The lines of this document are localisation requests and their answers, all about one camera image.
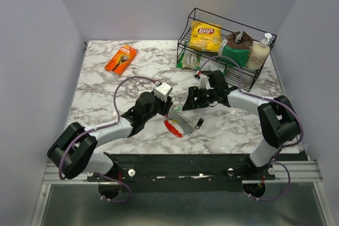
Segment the steel key organizer red handle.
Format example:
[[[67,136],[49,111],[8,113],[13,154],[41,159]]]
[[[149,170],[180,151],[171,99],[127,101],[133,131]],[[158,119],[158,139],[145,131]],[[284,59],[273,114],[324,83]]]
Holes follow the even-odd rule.
[[[192,123],[185,118],[180,111],[175,111],[176,106],[172,106],[169,113],[166,115],[164,125],[167,130],[178,138],[183,138],[186,135],[190,135],[194,131]]]

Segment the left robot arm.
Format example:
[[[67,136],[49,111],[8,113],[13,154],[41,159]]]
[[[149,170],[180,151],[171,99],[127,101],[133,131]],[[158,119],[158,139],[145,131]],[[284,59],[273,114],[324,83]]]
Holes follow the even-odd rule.
[[[113,160],[104,153],[95,153],[95,148],[136,135],[155,115],[167,115],[172,105],[170,96],[163,101],[154,92],[143,92],[117,124],[111,121],[97,128],[86,128],[78,122],[70,124],[49,148],[47,157],[66,179],[81,173],[99,173],[106,181],[114,180],[118,169]]]

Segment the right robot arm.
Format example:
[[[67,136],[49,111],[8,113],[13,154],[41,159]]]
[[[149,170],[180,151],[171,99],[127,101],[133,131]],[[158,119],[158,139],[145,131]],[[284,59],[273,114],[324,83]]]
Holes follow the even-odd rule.
[[[196,73],[194,77],[199,85],[189,87],[183,111],[203,109],[218,103],[259,117],[263,141],[249,155],[249,163],[244,165],[247,178],[258,178],[263,173],[263,166],[283,145],[301,135],[300,124],[287,97],[263,98],[241,92],[236,86],[228,86],[220,70]]]

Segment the black key tag with keys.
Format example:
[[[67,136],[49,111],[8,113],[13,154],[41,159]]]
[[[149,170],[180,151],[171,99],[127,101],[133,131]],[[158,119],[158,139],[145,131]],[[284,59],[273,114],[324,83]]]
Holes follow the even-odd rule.
[[[203,118],[200,118],[200,119],[198,120],[197,124],[194,126],[194,129],[195,129],[195,130],[200,129],[200,128],[202,127],[203,123],[204,123],[204,119],[203,119]]]

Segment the green white snack bag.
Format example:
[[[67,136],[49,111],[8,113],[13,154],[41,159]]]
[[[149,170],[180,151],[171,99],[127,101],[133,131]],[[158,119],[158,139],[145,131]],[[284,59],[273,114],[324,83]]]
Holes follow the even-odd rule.
[[[207,62],[208,58],[192,53],[190,51],[185,51],[181,54],[176,67],[177,68],[188,68],[188,69],[193,69],[193,70],[199,70],[200,67]],[[223,75],[226,74],[226,69],[227,66],[220,64],[218,62],[215,62],[213,60],[208,61],[203,67],[202,71],[215,71],[215,70],[220,70]]]

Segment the orange razor box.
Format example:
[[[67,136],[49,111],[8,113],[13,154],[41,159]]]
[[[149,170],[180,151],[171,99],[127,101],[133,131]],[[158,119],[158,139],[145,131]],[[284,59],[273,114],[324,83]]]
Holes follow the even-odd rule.
[[[104,67],[106,71],[121,76],[137,55],[137,49],[124,45]]]

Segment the yellow Lays chips bag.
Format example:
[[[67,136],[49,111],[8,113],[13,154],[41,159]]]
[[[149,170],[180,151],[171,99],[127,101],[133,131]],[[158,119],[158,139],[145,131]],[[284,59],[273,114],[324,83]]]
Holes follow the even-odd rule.
[[[221,25],[199,21],[191,22],[191,37],[189,40],[191,48],[217,53],[221,43]]]

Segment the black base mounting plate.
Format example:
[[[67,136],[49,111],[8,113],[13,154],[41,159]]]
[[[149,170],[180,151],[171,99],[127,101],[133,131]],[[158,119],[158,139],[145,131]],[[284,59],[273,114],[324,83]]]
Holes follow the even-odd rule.
[[[87,179],[99,183],[107,198],[120,192],[259,192],[264,180],[276,180],[273,163],[254,166],[248,154],[136,155],[104,153],[110,169],[93,169]]]

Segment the green brown coffee bag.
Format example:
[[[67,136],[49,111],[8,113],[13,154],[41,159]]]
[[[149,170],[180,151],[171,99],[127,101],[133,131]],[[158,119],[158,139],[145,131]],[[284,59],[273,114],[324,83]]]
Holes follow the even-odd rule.
[[[230,33],[220,44],[218,55],[232,59],[240,67],[248,61],[254,40],[245,31]]]

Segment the cream lotion pump bottle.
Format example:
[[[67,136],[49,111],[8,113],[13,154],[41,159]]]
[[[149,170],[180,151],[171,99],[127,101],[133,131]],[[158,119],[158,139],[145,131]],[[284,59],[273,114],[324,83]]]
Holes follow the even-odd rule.
[[[248,61],[246,66],[251,70],[258,70],[260,69],[266,58],[270,53],[269,43],[271,41],[272,34],[265,33],[264,39],[262,39],[258,43],[254,43],[252,49],[248,56]]]

